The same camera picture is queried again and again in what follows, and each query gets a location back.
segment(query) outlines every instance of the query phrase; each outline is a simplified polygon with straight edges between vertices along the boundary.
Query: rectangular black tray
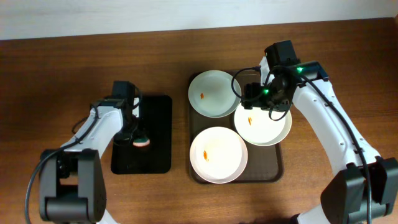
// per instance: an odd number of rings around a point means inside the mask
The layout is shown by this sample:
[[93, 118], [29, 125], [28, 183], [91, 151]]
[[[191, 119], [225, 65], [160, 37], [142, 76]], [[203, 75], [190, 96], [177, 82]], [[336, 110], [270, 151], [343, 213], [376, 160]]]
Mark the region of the rectangular black tray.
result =
[[[229, 74], [234, 74], [236, 71], [226, 71]], [[191, 76], [189, 83], [199, 75], [199, 73]], [[247, 83], [258, 82], [260, 80], [259, 74], [253, 72], [242, 72], [236, 79], [241, 86], [242, 92]], [[189, 130], [190, 130], [190, 144], [194, 138], [203, 130], [211, 127], [226, 127], [237, 132], [234, 127], [234, 113], [223, 118], [207, 118], [196, 112], [189, 104]], [[280, 143], [273, 146], [255, 146], [245, 141], [248, 149], [248, 163], [243, 173], [229, 184], [237, 183], [271, 183], [278, 181], [284, 173], [284, 166], [282, 162], [282, 152]], [[192, 168], [189, 162], [189, 174], [194, 181], [199, 184], [210, 184], [202, 179]]]

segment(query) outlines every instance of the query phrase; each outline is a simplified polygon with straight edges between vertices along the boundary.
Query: plate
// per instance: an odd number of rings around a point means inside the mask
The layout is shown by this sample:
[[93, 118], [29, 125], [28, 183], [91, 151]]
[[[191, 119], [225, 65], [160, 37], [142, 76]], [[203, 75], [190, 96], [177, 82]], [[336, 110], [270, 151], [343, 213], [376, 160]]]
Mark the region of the plate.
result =
[[[290, 111], [280, 121], [269, 119], [268, 111], [260, 108], [245, 110], [239, 105], [234, 114], [237, 132], [244, 140], [257, 146], [271, 146], [283, 140], [292, 127]], [[272, 112], [272, 119], [280, 118], [283, 112]]]
[[[226, 72], [210, 70], [196, 76], [188, 89], [193, 109], [209, 118], [221, 118], [239, 106], [240, 99], [232, 92], [232, 76]], [[241, 95], [239, 83], [234, 81], [236, 92]]]
[[224, 184], [242, 174], [248, 163], [248, 149], [236, 132], [224, 127], [212, 127], [193, 140], [190, 161], [201, 178], [214, 184]]

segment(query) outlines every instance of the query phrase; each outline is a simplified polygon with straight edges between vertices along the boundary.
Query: wooden table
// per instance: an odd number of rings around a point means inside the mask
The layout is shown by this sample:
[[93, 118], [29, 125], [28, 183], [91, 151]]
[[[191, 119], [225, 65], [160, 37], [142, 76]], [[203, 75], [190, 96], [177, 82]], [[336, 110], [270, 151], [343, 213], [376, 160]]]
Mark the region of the wooden table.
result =
[[[274, 184], [200, 185], [189, 178], [188, 78], [205, 70], [258, 65], [264, 49], [290, 39], [303, 62], [318, 60], [366, 140], [398, 157], [398, 44], [394, 19], [1, 41], [0, 222], [23, 223], [27, 183], [40, 153], [71, 137], [88, 104], [114, 80], [173, 98], [172, 168], [115, 175], [102, 158], [107, 208], [121, 223], [277, 223], [320, 203], [332, 179], [328, 158], [292, 108], [282, 142], [285, 174]], [[38, 182], [30, 215], [40, 223]], [[397, 223], [398, 208], [374, 223]]]

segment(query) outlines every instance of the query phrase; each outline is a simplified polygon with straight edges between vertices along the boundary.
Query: wood grain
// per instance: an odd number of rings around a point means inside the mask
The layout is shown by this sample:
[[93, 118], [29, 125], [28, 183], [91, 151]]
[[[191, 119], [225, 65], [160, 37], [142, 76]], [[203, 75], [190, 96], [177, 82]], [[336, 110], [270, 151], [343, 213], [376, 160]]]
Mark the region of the wood grain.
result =
[[[23, 201], [40, 153], [63, 144], [88, 103], [129, 80], [173, 98], [172, 168], [114, 175], [102, 158], [108, 210], [121, 223], [277, 223], [320, 203], [330, 165], [305, 118], [292, 109], [282, 142], [285, 174], [274, 184], [199, 185], [187, 173], [188, 78], [257, 65], [273, 42], [291, 39], [303, 62], [318, 60], [366, 140], [398, 157], [398, 44], [393, 18], [225, 29], [1, 41], [0, 222], [23, 223]], [[30, 214], [40, 223], [38, 184]], [[375, 223], [397, 223], [398, 209]]]

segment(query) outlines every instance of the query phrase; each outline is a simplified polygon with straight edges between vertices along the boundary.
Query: round plate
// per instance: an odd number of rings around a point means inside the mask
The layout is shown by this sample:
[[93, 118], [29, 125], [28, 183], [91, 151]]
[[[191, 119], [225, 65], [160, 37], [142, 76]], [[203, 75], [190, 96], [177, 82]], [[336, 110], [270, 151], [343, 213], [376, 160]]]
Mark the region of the round plate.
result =
[[242, 174], [248, 163], [248, 149], [236, 132], [212, 127], [193, 140], [190, 161], [201, 178], [214, 184], [224, 184]]
[[[269, 119], [268, 111], [260, 108], [245, 110], [239, 105], [234, 115], [237, 132], [244, 140], [257, 146], [271, 146], [283, 140], [292, 127], [290, 111], [280, 121]], [[282, 112], [272, 112], [272, 119], [280, 118]]]
[[[221, 118], [232, 113], [241, 100], [232, 92], [231, 81], [232, 76], [222, 71], [211, 70], [199, 74], [188, 90], [193, 109], [209, 118]], [[234, 88], [241, 94], [241, 87], [236, 80]]]

